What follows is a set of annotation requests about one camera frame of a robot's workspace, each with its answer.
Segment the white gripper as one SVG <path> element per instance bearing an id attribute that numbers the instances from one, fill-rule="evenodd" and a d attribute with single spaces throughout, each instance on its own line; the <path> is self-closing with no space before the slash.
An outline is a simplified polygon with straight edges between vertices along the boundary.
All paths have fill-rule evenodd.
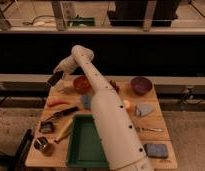
<path id="1" fill-rule="evenodd" d="M 72 74 L 78 68 L 78 64 L 72 55 L 64 58 L 53 70 L 54 74 L 48 79 L 47 83 L 54 86 L 64 74 Z"/>

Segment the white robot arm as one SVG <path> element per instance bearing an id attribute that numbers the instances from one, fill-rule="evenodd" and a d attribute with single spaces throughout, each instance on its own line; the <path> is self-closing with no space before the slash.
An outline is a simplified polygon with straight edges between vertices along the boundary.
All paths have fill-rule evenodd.
<path id="1" fill-rule="evenodd" d="M 123 101 L 92 64 L 93 57 L 92 50 L 75 45 L 61 70 L 81 67 L 92 86 L 91 111 L 110 171 L 154 171 Z"/>

